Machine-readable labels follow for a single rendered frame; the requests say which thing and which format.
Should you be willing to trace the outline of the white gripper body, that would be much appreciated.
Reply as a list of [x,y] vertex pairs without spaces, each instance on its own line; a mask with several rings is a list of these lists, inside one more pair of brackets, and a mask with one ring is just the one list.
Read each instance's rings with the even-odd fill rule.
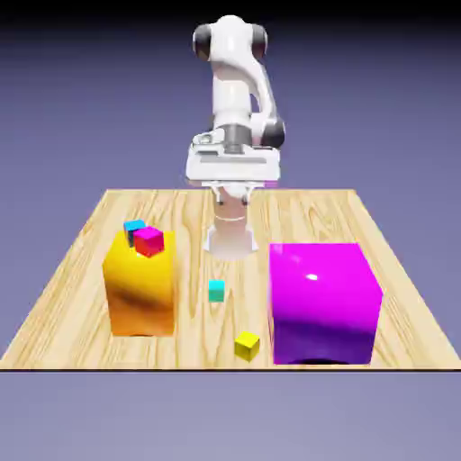
[[191,146],[185,176],[195,183],[276,182],[280,178],[280,152],[244,145],[242,153],[228,154],[222,145]]

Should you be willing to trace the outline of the small magenta cube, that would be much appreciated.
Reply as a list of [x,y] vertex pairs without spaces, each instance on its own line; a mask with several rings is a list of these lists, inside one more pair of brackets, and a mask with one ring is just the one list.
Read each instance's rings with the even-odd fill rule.
[[164,251],[164,233],[157,228],[147,226],[133,232],[136,251],[151,258]]

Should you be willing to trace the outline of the small blue cube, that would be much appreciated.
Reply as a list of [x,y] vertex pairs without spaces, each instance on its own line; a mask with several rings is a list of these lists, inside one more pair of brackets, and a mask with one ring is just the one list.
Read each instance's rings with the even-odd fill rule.
[[131,220],[125,221],[123,223],[123,230],[125,233],[125,237],[128,241],[129,246],[132,248],[134,246],[134,232],[146,227],[146,223],[144,220]]

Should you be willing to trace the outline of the small yellow cube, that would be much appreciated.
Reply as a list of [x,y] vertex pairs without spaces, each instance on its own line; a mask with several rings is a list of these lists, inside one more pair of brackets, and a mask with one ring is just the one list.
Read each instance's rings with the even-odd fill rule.
[[259,352],[259,347],[259,335],[249,331],[242,331],[234,340],[235,355],[248,362],[250,362]]

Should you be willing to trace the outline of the large orange box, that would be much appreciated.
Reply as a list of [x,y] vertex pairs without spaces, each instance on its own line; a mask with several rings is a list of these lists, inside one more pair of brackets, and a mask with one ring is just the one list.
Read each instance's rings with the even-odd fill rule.
[[116,233],[103,262],[104,287],[114,336],[171,336],[176,321],[176,236],[150,258]]

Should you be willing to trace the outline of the large magenta box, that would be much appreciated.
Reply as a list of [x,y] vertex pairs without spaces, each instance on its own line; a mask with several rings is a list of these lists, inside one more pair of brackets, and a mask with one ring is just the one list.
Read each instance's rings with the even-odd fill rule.
[[367,365],[383,300],[357,243],[272,243],[269,305],[277,365]]

